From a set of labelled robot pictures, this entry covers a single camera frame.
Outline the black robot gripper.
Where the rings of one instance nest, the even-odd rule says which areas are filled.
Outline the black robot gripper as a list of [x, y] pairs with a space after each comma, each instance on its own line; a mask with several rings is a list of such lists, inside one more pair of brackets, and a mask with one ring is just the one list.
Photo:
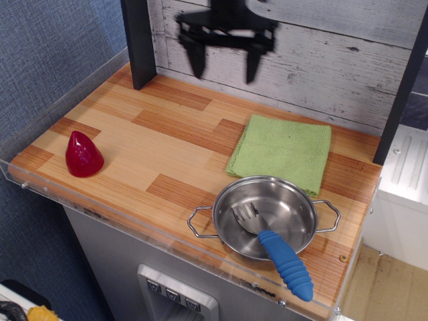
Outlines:
[[252, 12], [245, 1], [210, 1], [209, 8], [179, 13], [179, 42], [196, 78], [205, 70], [207, 46], [247, 50], [246, 83], [255, 80], [262, 55], [273, 51], [278, 23]]

